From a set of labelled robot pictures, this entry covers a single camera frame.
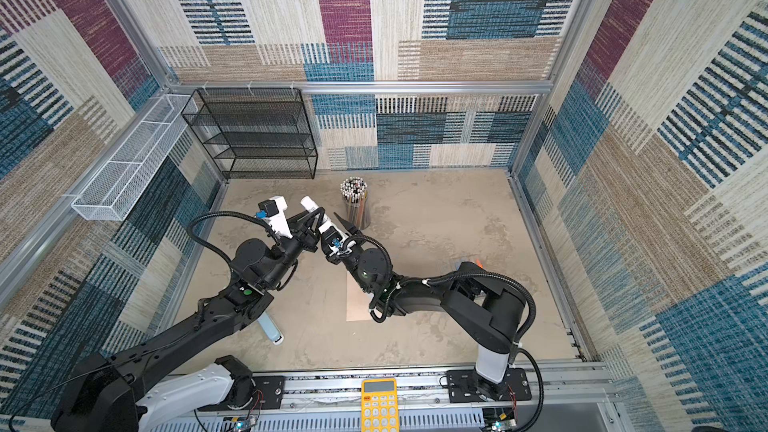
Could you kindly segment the white glue stick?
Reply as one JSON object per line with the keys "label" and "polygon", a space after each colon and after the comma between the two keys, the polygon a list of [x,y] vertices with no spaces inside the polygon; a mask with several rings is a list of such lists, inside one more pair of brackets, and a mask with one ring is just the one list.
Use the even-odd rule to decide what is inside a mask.
{"label": "white glue stick", "polygon": [[325,209],[320,207],[310,196],[303,197],[300,204],[311,218],[317,219],[319,226],[322,226],[327,221]]}

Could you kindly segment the pink paper envelope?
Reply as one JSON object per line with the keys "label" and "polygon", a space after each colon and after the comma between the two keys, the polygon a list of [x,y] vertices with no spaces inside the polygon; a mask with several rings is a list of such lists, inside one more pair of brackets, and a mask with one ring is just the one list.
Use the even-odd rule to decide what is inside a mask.
{"label": "pink paper envelope", "polygon": [[369,303],[373,296],[365,293],[351,277],[346,278],[346,320],[348,322],[370,322]]}

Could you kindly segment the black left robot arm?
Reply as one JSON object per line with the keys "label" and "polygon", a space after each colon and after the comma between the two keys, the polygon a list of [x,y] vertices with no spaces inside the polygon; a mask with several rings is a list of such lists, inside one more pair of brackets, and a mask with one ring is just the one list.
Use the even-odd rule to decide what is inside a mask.
{"label": "black left robot arm", "polygon": [[[248,215],[235,211],[194,218],[190,238],[219,255],[230,270],[226,287],[202,298],[186,319],[132,348],[109,357],[94,353],[81,361],[70,378],[36,394],[59,403],[50,419],[55,431],[150,431],[201,407],[224,404],[250,383],[252,373],[232,356],[175,379],[170,373],[216,342],[256,322],[283,287],[284,277],[298,266],[304,252],[316,251],[326,220],[316,205],[287,217],[282,197],[266,200]],[[235,256],[196,235],[200,222],[232,218],[261,227],[273,240],[243,242]]]}

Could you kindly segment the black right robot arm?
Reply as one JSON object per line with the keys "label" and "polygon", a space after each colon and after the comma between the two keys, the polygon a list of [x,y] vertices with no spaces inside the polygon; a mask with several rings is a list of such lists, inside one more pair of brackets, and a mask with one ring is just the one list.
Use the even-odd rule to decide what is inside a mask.
{"label": "black right robot arm", "polygon": [[347,221],[342,225],[327,219],[319,227],[322,249],[371,296],[374,322],[422,311],[448,314],[478,345],[474,369],[459,381],[462,392],[482,400],[508,397],[507,371],[536,318],[533,295],[520,282],[469,261],[435,277],[397,274],[381,242]]}

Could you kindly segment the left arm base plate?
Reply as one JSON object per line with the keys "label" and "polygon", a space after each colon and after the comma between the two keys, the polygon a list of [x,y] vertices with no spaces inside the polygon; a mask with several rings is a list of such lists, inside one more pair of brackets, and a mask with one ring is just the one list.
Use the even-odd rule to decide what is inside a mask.
{"label": "left arm base plate", "polygon": [[245,414],[258,410],[279,409],[283,399],[285,381],[286,377],[280,375],[237,379],[222,402],[204,406],[201,411]]}

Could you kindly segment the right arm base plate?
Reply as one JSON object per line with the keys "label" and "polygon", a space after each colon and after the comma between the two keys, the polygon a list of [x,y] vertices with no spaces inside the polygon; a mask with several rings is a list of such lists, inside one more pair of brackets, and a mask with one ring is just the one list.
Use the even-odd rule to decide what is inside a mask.
{"label": "right arm base plate", "polygon": [[449,370],[444,375],[451,403],[529,401],[530,382],[522,368],[507,367],[499,384],[481,377],[474,369]]}

